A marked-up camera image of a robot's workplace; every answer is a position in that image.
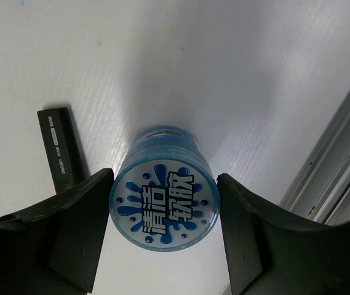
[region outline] white surface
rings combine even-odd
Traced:
[[[137,132],[195,134],[213,172],[279,203],[350,89],[350,1],[0,0],[0,216],[54,193],[36,111],[72,106],[90,172]],[[220,224],[177,253],[110,221],[95,294],[219,294]]]

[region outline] white table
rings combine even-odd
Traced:
[[[54,194],[36,111],[72,107],[90,172],[191,131],[217,175],[279,203],[350,89],[350,0],[0,1],[0,216]],[[220,222],[177,253],[109,221],[94,294],[216,295]]]

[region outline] blue splash graphic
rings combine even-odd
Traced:
[[[167,171],[167,167],[163,164],[159,164],[154,166],[154,173],[156,174],[156,177],[159,181],[159,184],[157,184],[154,181],[150,181],[149,182],[149,186],[151,187],[160,187],[160,188],[167,188],[168,184],[167,184],[167,177],[168,177],[168,171]],[[189,170],[186,167],[181,167],[177,173],[180,176],[186,176],[189,173]],[[142,175],[143,179],[150,179],[152,177],[152,175],[150,173],[144,173]],[[125,187],[132,191],[132,192],[136,192],[138,194],[140,194],[142,192],[142,189],[140,186],[138,186],[137,184],[135,184],[134,182],[127,182],[125,184]],[[199,192],[202,190],[202,185],[199,183],[193,184],[193,192]],[[118,199],[121,199],[121,202],[118,203],[122,203],[123,202],[123,198],[117,198],[116,201]],[[127,197],[127,200],[130,202],[135,203],[135,205],[137,206],[137,203],[142,203],[142,199],[141,197],[137,197],[135,195],[129,195]],[[199,206],[199,202],[193,200],[193,204],[192,207],[198,207]],[[117,208],[117,212],[121,215],[121,216],[130,216],[133,214],[143,214],[143,210],[140,207],[133,207],[133,206],[119,206]],[[204,213],[202,211],[199,210],[193,210],[193,218],[201,218],[203,217]],[[132,222],[135,222],[137,219],[135,217],[131,217],[130,220]],[[167,226],[167,233],[165,235],[162,235],[160,238],[160,242],[162,244],[170,244],[173,242],[173,236],[171,233],[171,229],[173,229],[174,231],[178,231],[180,230],[180,226],[183,226],[186,230],[188,231],[193,231],[197,228],[197,224],[192,222],[192,221],[184,221],[183,218],[179,218],[179,221],[174,221],[174,220],[170,220],[169,218],[164,218],[162,220],[162,222]],[[206,220],[201,221],[201,224],[207,224]],[[143,221],[140,221],[138,223],[136,223],[134,226],[131,227],[131,232],[137,232],[138,230],[140,230],[143,226]],[[146,243],[152,243],[154,241],[154,238],[152,237],[153,235],[156,235],[155,233],[151,233],[149,236],[147,236],[145,238],[145,242]],[[182,238],[187,238],[188,235],[186,234],[182,234],[181,235]]]

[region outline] metal frame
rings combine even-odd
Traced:
[[[350,91],[281,206],[325,222],[350,187]]]

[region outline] round lid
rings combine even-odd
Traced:
[[[212,229],[219,209],[218,189],[207,173],[167,159],[124,170],[109,199],[120,233],[153,251],[177,251],[199,242]]]

